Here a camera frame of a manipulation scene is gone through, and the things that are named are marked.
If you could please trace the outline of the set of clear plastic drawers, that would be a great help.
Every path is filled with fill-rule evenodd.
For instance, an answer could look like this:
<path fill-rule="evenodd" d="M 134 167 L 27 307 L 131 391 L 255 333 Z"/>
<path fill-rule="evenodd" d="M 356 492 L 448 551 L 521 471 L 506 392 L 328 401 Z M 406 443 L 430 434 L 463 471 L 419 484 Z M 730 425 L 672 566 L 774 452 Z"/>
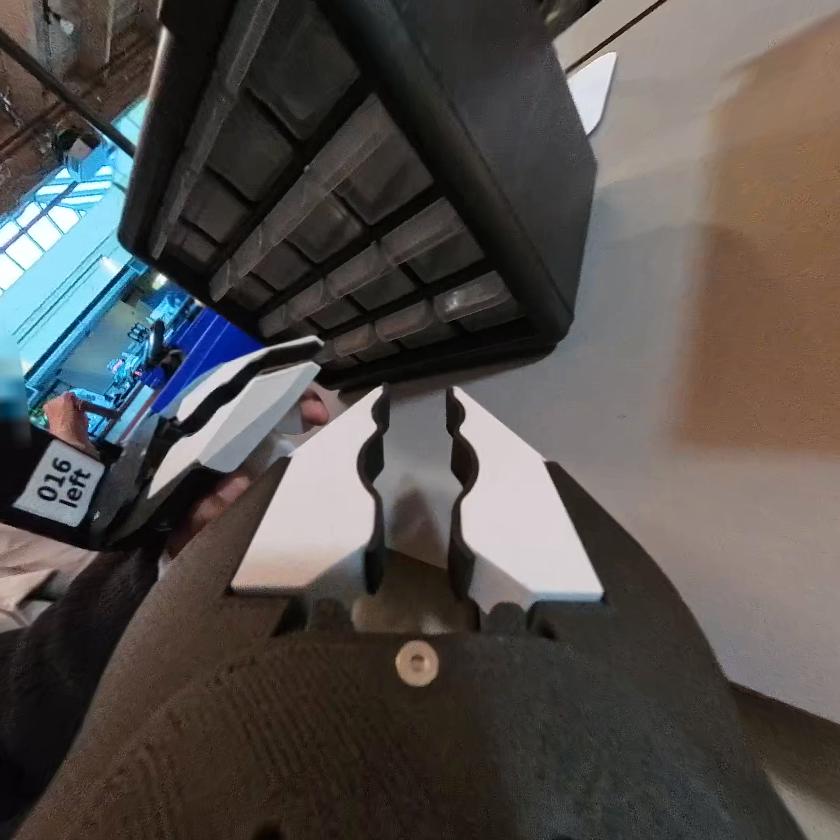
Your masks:
<path fill-rule="evenodd" d="M 232 3 L 149 249 L 323 371 L 523 317 L 316 2 Z"/>

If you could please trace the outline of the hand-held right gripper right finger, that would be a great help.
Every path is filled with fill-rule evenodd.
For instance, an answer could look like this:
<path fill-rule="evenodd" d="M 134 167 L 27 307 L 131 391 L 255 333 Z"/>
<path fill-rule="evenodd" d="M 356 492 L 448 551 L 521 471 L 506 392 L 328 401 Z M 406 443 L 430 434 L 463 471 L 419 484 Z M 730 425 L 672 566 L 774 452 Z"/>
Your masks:
<path fill-rule="evenodd" d="M 594 604 L 605 593 L 550 463 L 457 386 L 447 389 L 450 468 L 461 490 L 449 530 L 448 577 L 483 613 L 510 603 Z"/>

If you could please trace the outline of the person's left hand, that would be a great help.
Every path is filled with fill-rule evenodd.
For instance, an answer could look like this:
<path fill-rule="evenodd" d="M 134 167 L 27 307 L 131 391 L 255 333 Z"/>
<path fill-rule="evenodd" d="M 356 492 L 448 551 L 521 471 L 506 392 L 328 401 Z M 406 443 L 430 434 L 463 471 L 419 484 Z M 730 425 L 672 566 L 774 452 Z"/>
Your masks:
<path fill-rule="evenodd" d="M 297 411 L 305 432 L 329 422 L 329 408 L 318 389 L 311 386 L 302 395 Z M 170 532 L 165 552 L 174 558 L 212 520 L 222 515 L 250 487 L 251 478 L 239 470 L 219 480 L 215 488 L 198 500 L 185 519 Z"/>

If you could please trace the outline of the person's left forearm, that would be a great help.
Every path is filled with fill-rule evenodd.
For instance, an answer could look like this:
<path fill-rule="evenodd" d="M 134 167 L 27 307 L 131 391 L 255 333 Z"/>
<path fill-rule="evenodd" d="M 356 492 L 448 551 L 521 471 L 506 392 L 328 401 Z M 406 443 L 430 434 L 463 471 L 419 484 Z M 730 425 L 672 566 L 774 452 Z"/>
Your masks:
<path fill-rule="evenodd" d="M 98 555 L 31 625 L 1 638 L 1 838 L 17 831 L 74 742 L 114 649 L 172 552 Z"/>

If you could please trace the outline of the black metal bar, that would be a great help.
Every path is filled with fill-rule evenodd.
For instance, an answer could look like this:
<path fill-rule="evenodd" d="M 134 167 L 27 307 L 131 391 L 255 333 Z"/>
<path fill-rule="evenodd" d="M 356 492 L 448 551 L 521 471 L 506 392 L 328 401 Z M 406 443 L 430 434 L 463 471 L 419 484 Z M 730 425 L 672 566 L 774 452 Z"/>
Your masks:
<path fill-rule="evenodd" d="M 4 29 L 1 29 L 1 50 L 16 65 L 36 79 L 44 89 L 52 93 L 60 102 L 66 105 L 69 110 L 80 116 L 87 124 L 98 131 L 100 135 L 110 140 L 130 158 L 135 156 L 136 146 L 132 141 L 117 130 L 110 122 L 101 118 L 81 97 L 65 86 L 62 81 L 54 77 Z"/>

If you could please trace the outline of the brown cardboard sheet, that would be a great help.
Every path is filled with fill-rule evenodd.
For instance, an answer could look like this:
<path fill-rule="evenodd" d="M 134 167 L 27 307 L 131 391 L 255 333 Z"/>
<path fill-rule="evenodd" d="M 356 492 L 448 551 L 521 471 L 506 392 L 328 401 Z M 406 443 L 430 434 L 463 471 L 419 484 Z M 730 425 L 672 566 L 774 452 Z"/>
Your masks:
<path fill-rule="evenodd" d="M 710 115 L 675 439 L 838 456 L 838 14 L 729 75 Z"/>

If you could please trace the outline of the white plastic piece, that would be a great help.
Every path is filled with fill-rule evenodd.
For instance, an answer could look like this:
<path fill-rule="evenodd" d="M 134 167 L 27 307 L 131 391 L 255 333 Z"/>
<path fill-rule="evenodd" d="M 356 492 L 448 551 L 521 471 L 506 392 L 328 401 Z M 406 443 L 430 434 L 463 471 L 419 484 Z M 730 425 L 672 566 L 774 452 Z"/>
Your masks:
<path fill-rule="evenodd" d="M 566 80 L 584 134 L 589 137 L 602 120 L 610 95 L 617 53 L 608 52 L 575 70 Z"/>

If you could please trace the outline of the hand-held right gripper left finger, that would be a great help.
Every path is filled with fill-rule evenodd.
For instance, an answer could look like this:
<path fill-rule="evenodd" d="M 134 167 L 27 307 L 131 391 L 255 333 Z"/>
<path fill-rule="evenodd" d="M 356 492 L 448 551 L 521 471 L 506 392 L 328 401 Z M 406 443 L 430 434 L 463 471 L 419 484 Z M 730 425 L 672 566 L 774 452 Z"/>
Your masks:
<path fill-rule="evenodd" d="M 240 595 L 364 596 L 385 566 L 375 481 L 390 426 L 387 385 L 374 388 L 286 459 L 230 587 Z"/>

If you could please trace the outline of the white desk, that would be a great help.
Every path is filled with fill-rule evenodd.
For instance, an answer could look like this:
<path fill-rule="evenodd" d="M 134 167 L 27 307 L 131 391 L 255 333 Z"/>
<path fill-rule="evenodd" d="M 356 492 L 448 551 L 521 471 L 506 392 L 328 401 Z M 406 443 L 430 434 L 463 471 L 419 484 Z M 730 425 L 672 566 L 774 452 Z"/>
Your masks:
<path fill-rule="evenodd" d="M 838 456 L 674 436 L 698 289 L 710 117 L 729 75 L 838 2 L 603 2 L 556 39 L 617 53 L 573 327 L 550 355 L 399 385 L 377 481 L 388 546 L 441 565 L 461 385 L 564 467 L 659 563 L 730 680 L 838 721 Z"/>

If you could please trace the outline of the black drawer cabinet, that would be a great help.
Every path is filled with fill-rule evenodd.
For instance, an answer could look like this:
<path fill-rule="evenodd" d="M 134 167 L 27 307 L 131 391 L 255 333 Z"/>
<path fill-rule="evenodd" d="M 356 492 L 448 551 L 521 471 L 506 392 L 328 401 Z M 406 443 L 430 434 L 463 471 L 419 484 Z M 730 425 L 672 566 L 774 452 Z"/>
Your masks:
<path fill-rule="evenodd" d="M 149 249 L 232 3 L 161 3 L 161 39 L 119 240 L 255 340 L 283 343 L 294 339 L 264 341 L 252 324 L 213 303 L 183 260 L 155 258 Z M 316 4 L 523 315 L 394 362 L 345 372 L 320 367 L 319 381 L 355 391 L 550 352 L 574 320 L 597 164 L 536 4 Z"/>

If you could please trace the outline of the person's beige trouser leg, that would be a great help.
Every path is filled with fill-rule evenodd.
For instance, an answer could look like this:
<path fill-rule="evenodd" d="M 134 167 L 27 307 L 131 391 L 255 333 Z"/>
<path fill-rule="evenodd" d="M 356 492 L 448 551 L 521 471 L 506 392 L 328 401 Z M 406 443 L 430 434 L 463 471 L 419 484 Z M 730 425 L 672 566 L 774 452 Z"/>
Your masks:
<path fill-rule="evenodd" d="M 33 623 L 96 553 L 1 525 L 1 632 Z"/>

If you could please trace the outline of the blue plastic bin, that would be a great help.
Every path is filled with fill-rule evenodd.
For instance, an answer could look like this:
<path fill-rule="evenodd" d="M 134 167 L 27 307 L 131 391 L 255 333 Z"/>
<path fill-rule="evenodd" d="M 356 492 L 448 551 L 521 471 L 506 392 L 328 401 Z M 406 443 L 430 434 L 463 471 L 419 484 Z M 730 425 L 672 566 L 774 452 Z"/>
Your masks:
<path fill-rule="evenodd" d="M 174 392 L 219 364 L 263 349 L 260 341 L 209 309 L 202 310 L 189 327 L 178 332 L 174 346 L 184 355 L 166 384 Z"/>

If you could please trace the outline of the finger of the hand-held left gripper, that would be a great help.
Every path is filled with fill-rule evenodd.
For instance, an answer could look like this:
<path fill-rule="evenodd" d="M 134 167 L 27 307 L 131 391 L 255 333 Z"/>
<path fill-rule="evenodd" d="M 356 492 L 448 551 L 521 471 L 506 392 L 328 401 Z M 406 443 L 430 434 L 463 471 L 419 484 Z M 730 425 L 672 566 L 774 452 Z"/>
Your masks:
<path fill-rule="evenodd" d="M 319 372 L 318 364 L 302 362 L 250 379 L 196 431 L 173 444 L 152 476 L 148 496 L 160 496 L 195 467 L 223 474 L 234 471 L 297 404 Z"/>
<path fill-rule="evenodd" d="M 314 361 L 324 342 L 306 336 L 278 343 L 222 363 L 190 385 L 178 401 L 161 415 L 162 435 L 191 435 L 200 430 L 222 407 L 239 398 L 260 376 Z"/>

